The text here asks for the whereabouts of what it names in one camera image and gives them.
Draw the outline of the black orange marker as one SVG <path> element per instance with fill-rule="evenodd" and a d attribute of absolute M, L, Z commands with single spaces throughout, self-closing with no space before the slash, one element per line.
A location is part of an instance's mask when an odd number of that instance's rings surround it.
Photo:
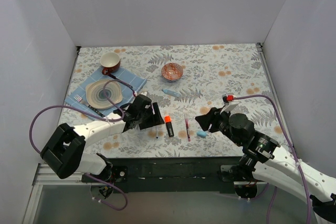
<path fill-rule="evenodd" d="M 167 132 L 169 137 L 173 137 L 174 136 L 174 131 L 173 131 L 173 125 L 172 122 L 166 122 L 166 128 L 167 128 Z"/>

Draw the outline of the orange pen cap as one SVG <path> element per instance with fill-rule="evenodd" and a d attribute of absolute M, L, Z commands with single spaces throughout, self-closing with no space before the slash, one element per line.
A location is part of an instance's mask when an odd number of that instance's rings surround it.
<path fill-rule="evenodd" d="M 166 124 L 171 123 L 171 118 L 170 118 L 170 116 L 169 116 L 169 115 L 165 116 L 165 117 L 164 117 L 164 121 L 165 121 Z"/>

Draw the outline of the thin white pen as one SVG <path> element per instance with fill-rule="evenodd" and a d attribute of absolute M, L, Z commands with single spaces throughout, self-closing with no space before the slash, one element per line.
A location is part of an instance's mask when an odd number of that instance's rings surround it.
<path fill-rule="evenodd" d="M 157 126 L 155 127 L 155 137 L 156 137 L 156 139 L 159 138 L 159 131 L 158 131 L 158 127 Z"/>

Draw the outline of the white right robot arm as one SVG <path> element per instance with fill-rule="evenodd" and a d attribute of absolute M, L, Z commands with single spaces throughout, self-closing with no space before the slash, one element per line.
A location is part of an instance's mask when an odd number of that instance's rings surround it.
<path fill-rule="evenodd" d="M 255 130 L 244 114 L 211 108 L 195 120 L 202 130 L 221 132 L 242 148 L 244 155 L 237 168 L 242 180 L 254 177 L 273 184 L 312 204 L 320 223 L 335 223 L 335 178 L 295 161 L 294 155 L 277 141 Z"/>

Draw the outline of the light blue marker pen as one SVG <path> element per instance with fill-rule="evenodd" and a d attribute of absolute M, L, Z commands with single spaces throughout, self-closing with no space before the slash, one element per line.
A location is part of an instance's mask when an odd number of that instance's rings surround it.
<path fill-rule="evenodd" d="M 165 94 L 170 95 L 170 96 L 173 96 L 173 97 L 175 97 L 175 98 L 179 98 L 179 97 L 181 96 L 180 93 L 175 92 L 175 91 L 172 91 L 172 90 L 169 90 L 169 89 L 163 89 L 162 91 L 163 91 Z"/>

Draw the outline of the light blue pen cap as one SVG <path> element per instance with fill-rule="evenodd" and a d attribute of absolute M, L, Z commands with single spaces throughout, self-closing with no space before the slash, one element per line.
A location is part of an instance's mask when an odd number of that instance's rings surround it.
<path fill-rule="evenodd" d="M 201 137 L 201 138 L 206 138 L 208 136 L 207 132 L 205 132 L 205 131 L 197 131 L 196 135 Z"/>

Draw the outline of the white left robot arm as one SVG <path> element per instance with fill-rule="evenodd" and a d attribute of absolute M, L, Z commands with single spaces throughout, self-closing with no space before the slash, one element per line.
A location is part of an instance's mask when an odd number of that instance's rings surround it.
<path fill-rule="evenodd" d="M 75 172 L 90 173 L 100 182 L 112 175 L 112 163 L 100 153 L 87 154 L 85 148 L 112 135 L 138 127 L 148 129 L 164 124 L 159 106 L 143 94 L 105 118 L 87 124 L 59 125 L 40 152 L 41 158 L 57 174 L 65 179 Z"/>

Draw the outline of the pink pen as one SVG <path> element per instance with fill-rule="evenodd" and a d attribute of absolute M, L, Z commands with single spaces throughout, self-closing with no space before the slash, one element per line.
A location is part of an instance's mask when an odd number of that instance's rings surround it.
<path fill-rule="evenodd" d="M 186 126 L 187 139 L 190 142 L 191 141 L 190 128 L 189 128 L 188 118 L 186 114 L 184 115 L 184 121 L 185 121 L 185 126 Z"/>

